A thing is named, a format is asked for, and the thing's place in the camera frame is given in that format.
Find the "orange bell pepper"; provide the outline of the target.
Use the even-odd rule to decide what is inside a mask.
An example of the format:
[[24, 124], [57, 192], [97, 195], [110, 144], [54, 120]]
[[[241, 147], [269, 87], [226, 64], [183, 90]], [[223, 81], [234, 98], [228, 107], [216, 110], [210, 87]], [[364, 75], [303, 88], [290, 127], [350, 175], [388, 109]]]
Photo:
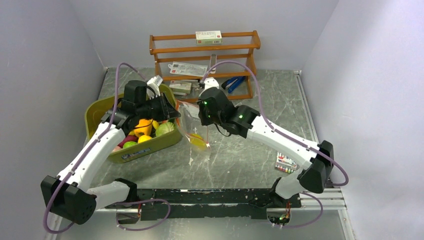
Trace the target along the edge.
[[143, 135], [150, 136], [153, 128], [152, 119], [140, 119], [138, 124], [134, 127], [134, 134], [136, 137]]

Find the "yellow banana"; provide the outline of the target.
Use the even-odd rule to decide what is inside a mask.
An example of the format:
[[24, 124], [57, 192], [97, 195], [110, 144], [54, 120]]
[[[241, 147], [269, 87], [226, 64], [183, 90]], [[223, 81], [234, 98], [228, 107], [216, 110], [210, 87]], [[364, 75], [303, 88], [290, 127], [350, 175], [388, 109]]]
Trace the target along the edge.
[[159, 123], [159, 122], [157, 122], [156, 120], [152, 120], [152, 121], [151, 121], [151, 125], [152, 125], [152, 127], [153, 127], [155, 130], [157, 130], [157, 129], [158, 129], [158, 127], [160, 126], [160, 123]]

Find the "clear zip top bag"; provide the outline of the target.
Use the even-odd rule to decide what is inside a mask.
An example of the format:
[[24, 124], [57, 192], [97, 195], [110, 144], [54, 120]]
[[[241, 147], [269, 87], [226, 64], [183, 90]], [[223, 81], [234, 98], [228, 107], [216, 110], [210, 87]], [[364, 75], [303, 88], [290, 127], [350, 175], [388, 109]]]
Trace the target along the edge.
[[196, 151], [210, 152], [211, 146], [209, 144], [209, 128], [201, 124], [199, 119], [199, 106], [186, 101], [177, 100], [176, 110], [180, 113], [180, 117], [176, 119], [176, 126], [180, 133], [189, 141], [190, 134], [200, 135], [207, 143], [206, 149], [198, 149], [191, 145]]

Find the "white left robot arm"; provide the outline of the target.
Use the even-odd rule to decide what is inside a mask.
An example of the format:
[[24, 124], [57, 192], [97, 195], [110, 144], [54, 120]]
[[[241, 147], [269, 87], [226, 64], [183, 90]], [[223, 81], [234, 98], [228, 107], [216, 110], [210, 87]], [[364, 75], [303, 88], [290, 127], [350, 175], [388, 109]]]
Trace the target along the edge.
[[166, 95], [156, 93], [148, 98], [148, 91], [153, 88], [146, 82], [129, 81], [123, 97], [115, 95], [112, 109], [105, 112], [97, 130], [75, 159], [57, 176], [47, 175], [42, 180], [45, 218], [52, 213], [82, 225], [103, 207], [117, 203], [132, 208], [138, 203], [137, 185], [129, 180], [119, 178], [95, 188], [90, 185], [112, 150], [141, 119], [162, 122], [181, 116]]

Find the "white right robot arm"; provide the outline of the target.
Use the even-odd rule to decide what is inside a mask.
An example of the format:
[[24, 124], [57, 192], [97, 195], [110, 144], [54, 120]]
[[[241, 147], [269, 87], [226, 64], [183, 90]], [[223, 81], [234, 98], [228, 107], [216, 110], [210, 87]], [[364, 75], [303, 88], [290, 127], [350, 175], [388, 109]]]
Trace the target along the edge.
[[282, 207], [289, 198], [303, 191], [321, 194], [334, 167], [333, 145], [304, 139], [270, 121], [259, 111], [247, 106], [234, 106], [216, 87], [204, 90], [197, 101], [202, 125], [216, 125], [230, 135], [241, 136], [265, 144], [294, 161], [298, 169], [281, 178], [273, 186], [270, 202]]

